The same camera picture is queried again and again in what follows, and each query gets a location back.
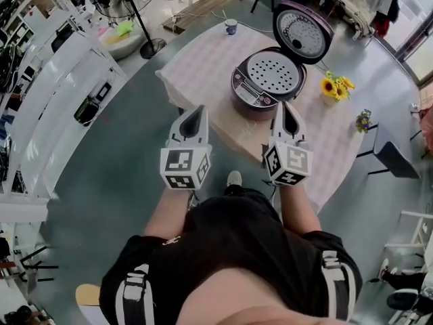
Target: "green floor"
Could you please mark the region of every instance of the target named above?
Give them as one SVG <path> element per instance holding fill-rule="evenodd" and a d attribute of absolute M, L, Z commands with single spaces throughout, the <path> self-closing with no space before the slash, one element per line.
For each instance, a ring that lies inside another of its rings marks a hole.
<path fill-rule="evenodd" d="M 251 5 L 251 0 L 232 1 L 225 12 L 250 26 L 271 30 L 269 9 L 259 4 L 250 14 Z M 103 111 L 66 166 L 56 187 L 58 199 L 50 201 L 42 228 L 52 247 L 48 259 L 60 269 L 50 272 L 55 281 L 39 284 L 35 295 L 57 324 L 86 324 L 75 304 L 75 288 L 100 283 L 127 238 L 143 229 L 164 187 L 158 172 L 159 152 L 178 112 L 168 102 L 155 70 L 219 22 L 212 16 L 201 18 L 141 68 Z M 420 160 L 421 138 L 409 143 L 410 135 L 419 129 L 409 115 L 417 88 L 376 40 L 353 41 L 352 35 L 345 25 L 338 25 L 324 62 L 357 84 L 351 99 L 357 109 L 370 109 L 373 121 L 379 119 L 395 134 L 401 150 L 422 174 L 420 181 L 396 179 L 389 173 L 367 177 L 368 171 L 383 167 L 373 156 L 356 159 L 320 212 L 323 228 L 343 238 L 367 280 L 375 276 L 384 256 L 390 255 L 383 248 L 387 240 L 410 237 L 414 224 L 396 230 L 400 211 L 424 211 L 431 193 L 429 162 Z M 361 151 L 372 146 L 372 135 L 366 136 Z M 232 152 L 213 132 L 210 143 L 214 168 L 200 198 L 220 194 L 232 169 L 243 173 L 248 187 L 270 194 L 271 188 L 261 181 L 267 177 L 264 170 Z M 402 264 L 402 254 L 391 256 L 392 261 Z M 366 285 L 355 322 L 384 324 L 393 313 L 385 304 L 389 292 L 387 286 Z"/>

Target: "black t-shirt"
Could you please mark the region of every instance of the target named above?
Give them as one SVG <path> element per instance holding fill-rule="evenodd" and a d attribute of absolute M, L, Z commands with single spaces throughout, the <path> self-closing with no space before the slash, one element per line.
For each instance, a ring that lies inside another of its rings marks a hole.
<path fill-rule="evenodd" d="M 110 324 L 117 325 L 116 293 L 135 267 L 147 263 L 156 324 L 175 324 L 182 305 L 215 272 L 238 267 L 265 279 L 287 307 L 310 316 L 327 316 L 328 293 L 322 251 L 337 251 L 355 275 L 357 295 L 362 279 L 341 239 L 325 232 L 300 237 L 285 230 L 269 203 L 260 196 L 211 198 L 188 212 L 181 236 L 166 241 L 131 237 L 102 280 L 99 304 Z M 337 301 L 348 299 L 344 282 Z M 345 319 L 347 303 L 337 312 Z"/>

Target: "green cloth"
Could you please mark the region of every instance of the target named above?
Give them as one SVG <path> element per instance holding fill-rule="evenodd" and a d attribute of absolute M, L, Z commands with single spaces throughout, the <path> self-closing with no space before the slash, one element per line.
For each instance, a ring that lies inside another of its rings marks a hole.
<path fill-rule="evenodd" d="M 124 20 L 117 26 L 117 35 L 123 36 L 134 30 L 134 22 L 132 20 Z"/>

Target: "forearm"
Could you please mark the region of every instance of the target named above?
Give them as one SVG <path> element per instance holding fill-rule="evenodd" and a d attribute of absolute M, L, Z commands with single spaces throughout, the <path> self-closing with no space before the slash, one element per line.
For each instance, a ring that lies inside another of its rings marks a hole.
<path fill-rule="evenodd" d="M 155 236 L 170 240 L 182 234 L 188 212 L 190 192 L 166 188 L 147 223 L 143 236 Z"/>
<path fill-rule="evenodd" d="M 280 187 L 279 195 L 283 225 L 286 229 L 298 235 L 321 230 L 319 218 L 311 208 L 302 184 Z"/>

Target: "perforated metal plate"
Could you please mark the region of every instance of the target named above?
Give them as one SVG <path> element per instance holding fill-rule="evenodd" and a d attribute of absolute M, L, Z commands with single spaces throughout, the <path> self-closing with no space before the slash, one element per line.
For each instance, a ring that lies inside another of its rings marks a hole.
<path fill-rule="evenodd" d="M 247 64 L 248 76 L 261 89 L 272 94 L 287 94 L 299 83 L 299 69 L 276 51 L 260 51 Z"/>
<path fill-rule="evenodd" d="M 294 53 L 317 58 L 325 51 L 325 37 L 316 21 L 301 11 L 290 9 L 277 17 L 277 30 L 283 42 Z"/>

